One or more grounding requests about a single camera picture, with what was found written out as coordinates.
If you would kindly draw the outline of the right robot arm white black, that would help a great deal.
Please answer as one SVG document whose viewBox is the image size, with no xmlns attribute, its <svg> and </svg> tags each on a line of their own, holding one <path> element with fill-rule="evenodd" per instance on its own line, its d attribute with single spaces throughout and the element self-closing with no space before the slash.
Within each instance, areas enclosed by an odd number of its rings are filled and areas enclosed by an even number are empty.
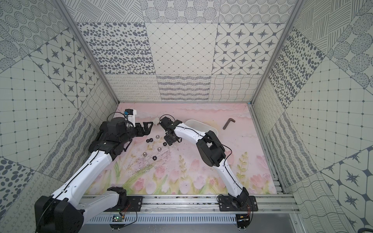
<svg viewBox="0 0 373 233">
<path fill-rule="evenodd" d="M 227 162 L 226 146 L 222 144 L 213 131 L 202 132 L 188 127 L 180 120 L 171 120 L 162 116 L 159 122 L 165 131 L 165 141 L 171 146 L 175 142 L 186 140 L 194 144 L 206 165 L 213 167 L 224 182 L 232 205 L 243 207 L 249 200 L 249 192 L 240 183 Z"/>
</svg>

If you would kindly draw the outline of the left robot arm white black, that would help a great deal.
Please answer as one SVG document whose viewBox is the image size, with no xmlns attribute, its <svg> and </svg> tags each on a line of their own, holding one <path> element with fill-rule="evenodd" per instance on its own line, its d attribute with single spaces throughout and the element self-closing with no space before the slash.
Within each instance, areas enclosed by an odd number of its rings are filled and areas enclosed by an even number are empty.
<svg viewBox="0 0 373 233">
<path fill-rule="evenodd" d="M 152 127 L 153 122 L 136 123 L 135 115 L 104 121 L 89 146 L 88 160 L 59 189 L 36 201 L 36 232 L 77 233 L 89 220 L 106 210 L 120 215 L 127 210 L 130 202 L 123 187 L 110 187 L 89 203 L 80 203 L 80 200 L 101 172 L 127 151 L 133 139 L 149 135 Z"/>
</svg>

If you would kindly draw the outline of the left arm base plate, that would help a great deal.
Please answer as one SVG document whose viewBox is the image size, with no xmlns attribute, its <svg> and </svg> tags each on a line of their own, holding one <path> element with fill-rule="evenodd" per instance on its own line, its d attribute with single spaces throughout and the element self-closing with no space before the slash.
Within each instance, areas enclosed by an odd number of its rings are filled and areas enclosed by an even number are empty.
<svg viewBox="0 0 373 233">
<path fill-rule="evenodd" d="M 116 206 L 109 208 L 106 212 L 139 212 L 142 207 L 143 196 L 126 196 L 119 198 Z"/>
</svg>

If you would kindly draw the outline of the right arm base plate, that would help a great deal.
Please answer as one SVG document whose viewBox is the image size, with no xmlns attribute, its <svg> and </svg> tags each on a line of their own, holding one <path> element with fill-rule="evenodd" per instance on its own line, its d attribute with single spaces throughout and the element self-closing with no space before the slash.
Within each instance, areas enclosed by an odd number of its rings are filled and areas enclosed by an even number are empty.
<svg viewBox="0 0 373 233">
<path fill-rule="evenodd" d="M 221 212 L 229 211 L 258 211 L 258 205 L 255 196 L 248 196 L 242 202 L 239 198 L 230 195 L 218 195 L 217 202 Z"/>
</svg>

